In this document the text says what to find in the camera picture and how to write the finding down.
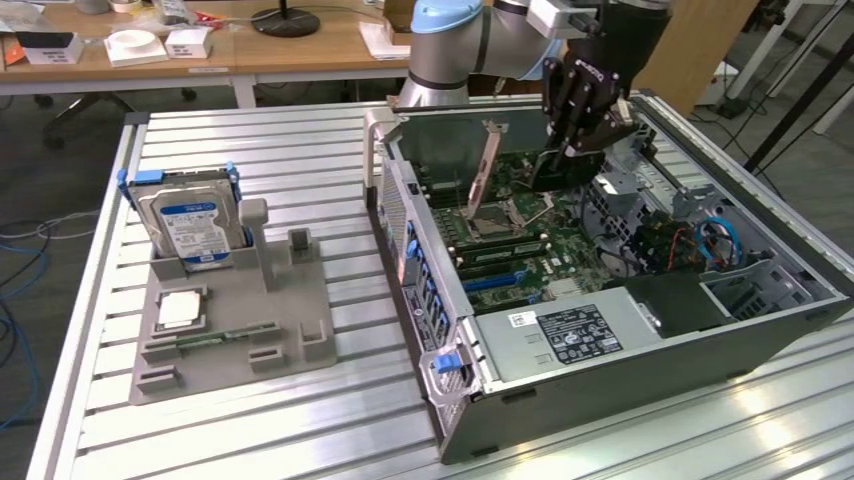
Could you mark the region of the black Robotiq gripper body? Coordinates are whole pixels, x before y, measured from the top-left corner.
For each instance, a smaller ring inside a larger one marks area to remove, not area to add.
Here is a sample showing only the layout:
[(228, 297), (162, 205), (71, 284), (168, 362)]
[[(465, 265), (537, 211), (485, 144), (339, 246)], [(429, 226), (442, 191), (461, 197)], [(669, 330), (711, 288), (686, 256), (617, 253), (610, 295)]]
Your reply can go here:
[(577, 72), (566, 134), (577, 138), (577, 121), (587, 99), (597, 107), (618, 97), (629, 102), (631, 85), (646, 67), (667, 27), (665, 1), (602, 1), (587, 37), (569, 42), (565, 63)]

